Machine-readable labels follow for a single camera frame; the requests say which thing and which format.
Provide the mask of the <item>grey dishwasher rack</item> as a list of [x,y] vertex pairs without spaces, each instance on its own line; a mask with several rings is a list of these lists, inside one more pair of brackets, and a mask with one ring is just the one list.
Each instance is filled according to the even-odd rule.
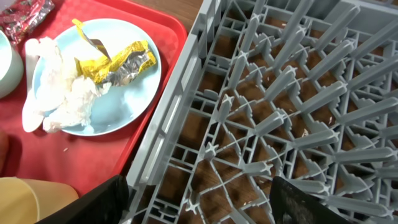
[[204,1],[121,222],[273,223],[278,177],[397,222],[396,1]]

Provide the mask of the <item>mint green bowl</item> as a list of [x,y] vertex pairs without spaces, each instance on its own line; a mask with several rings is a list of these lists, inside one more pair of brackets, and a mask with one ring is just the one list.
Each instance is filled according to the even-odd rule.
[[4,98],[14,91],[20,83],[24,73],[24,65],[21,56],[11,45],[3,31],[1,31],[0,69],[0,97]]

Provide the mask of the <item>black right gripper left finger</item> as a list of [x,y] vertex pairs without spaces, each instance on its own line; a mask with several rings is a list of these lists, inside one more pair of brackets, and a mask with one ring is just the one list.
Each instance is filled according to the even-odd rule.
[[115,175],[37,224],[118,224],[128,199],[125,177]]

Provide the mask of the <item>crumpled white tissue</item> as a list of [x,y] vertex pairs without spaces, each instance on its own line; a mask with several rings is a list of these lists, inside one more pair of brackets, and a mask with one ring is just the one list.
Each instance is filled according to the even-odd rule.
[[79,75],[75,62],[64,58],[57,42],[49,37],[25,43],[27,98],[22,109],[25,132],[40,126],[48,133],[72,126],[89,126],[95,100],[111,84],[96,85]]

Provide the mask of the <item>orange carrot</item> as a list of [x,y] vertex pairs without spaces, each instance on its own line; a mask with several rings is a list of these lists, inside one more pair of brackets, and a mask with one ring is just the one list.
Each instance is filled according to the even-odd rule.
[[2,172],[9,150],[9,137],[6,132],[0,132],[0,171]]

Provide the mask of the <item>yellow plastic cup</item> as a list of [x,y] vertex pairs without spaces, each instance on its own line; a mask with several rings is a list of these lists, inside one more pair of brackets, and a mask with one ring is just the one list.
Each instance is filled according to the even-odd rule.
[[77,192],[67,184],[2,177],[1,223],[36,223],[77,199]]

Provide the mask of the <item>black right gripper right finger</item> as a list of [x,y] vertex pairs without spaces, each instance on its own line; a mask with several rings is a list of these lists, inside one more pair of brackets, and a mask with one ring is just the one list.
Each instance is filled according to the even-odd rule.
[[269,200],[277,224],[350,224],[281,177],[273,178]]

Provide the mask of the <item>yellow foil wrapper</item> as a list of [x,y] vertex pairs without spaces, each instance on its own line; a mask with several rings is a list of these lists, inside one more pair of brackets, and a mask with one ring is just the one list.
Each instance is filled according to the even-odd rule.
[[146,40],[135,41],[115,56],[110,57],[102,41],[91,39],[83,32],[84,23],[78,19],[73,19],[72,22],[79,36],[103,54],[97,59],[75,59],[78,74],[92,79],[96,84],[127,85],[140,73],[157,63]]

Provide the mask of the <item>light blue plate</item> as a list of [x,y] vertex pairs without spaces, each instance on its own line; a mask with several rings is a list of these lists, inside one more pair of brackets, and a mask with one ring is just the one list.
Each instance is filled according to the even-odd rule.
[[[107,94],[97,98],[91,110],[89,126],[72,126],[61,129],[77,136],[99,136],[117,131],[137,119],[149,106],[160,84],[161,61],[159,51],[149,35],[138,26],[119,19],[93,19],[83,22],[83,32],[91,39],[102,41],[110,57],[135,41],[148,41],[157,63],[140,73],[127,85],[111,85]],[[64,58],[89,60],[103,54],[83,40],[73,26],[52,39]]]

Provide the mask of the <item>red foil snack wrapper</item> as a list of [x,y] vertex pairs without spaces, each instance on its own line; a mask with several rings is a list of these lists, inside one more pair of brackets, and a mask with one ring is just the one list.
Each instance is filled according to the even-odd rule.
[[18,0],[1,11],[1,30],[12,45],[19,44],[55,8],[52,0]]

